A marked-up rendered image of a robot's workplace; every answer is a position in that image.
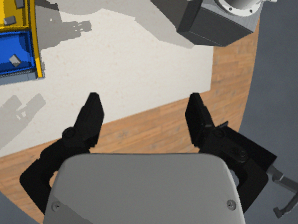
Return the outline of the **yellow bar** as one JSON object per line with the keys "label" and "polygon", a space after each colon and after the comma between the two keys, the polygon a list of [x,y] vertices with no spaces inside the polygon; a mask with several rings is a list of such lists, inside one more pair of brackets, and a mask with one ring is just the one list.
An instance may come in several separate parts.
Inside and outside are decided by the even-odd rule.
{"label": "yellow bar", "polygon": [[35,20],[35,0],[30,0],[30,15],[31,15],[31,28],[32,28],[32,38],[33,38],[33,47],[35,54],[36,67],[38,72],[38,77],[42,77],[42,70],[40,64],[38,42],[37,42],[37,32],[36,32],[36,20]]}

